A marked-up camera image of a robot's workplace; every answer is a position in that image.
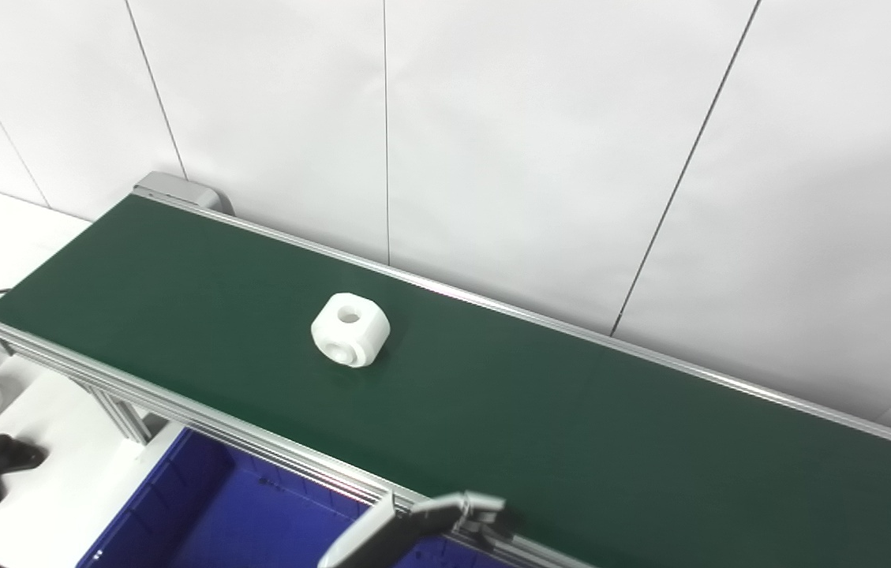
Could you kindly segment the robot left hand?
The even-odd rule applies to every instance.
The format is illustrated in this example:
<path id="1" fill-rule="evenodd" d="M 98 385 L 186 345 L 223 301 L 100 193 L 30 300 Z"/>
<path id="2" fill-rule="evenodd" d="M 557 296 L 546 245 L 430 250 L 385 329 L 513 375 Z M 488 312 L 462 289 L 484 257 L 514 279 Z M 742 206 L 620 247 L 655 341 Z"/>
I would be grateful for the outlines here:
<path id="1" fill-rule="evenodd" d="M 319 567 L 394 567 L 419 540 L 459 529 L 492 549 L 515 536 L 517 515 L 498 496 L 472 491 L 444 494 L 397 508 L 390 491 L 360 514 L 319 558 Z"/>

